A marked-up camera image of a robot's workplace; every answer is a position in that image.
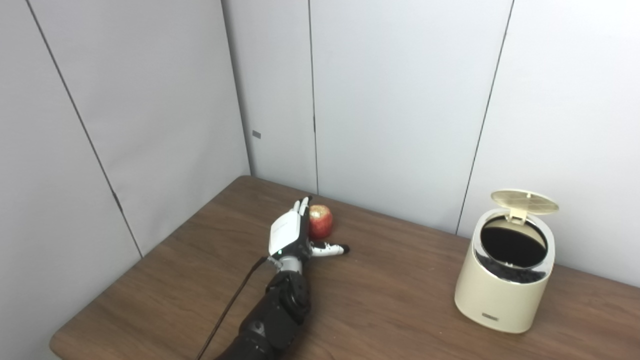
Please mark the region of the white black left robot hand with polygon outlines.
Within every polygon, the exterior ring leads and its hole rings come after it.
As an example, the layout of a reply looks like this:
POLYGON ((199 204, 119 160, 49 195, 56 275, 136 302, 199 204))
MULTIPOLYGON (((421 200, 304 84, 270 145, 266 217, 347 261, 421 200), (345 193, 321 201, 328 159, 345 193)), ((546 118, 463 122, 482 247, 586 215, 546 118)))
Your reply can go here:
POLYGON ((333 231, 333 213, 326 205, 311 204, 312 196, 301 198, 270 226, 268 254, 283 262, 295 258, 304 263, 311 258, 347 255, 347 244, 324 241, 333 231))

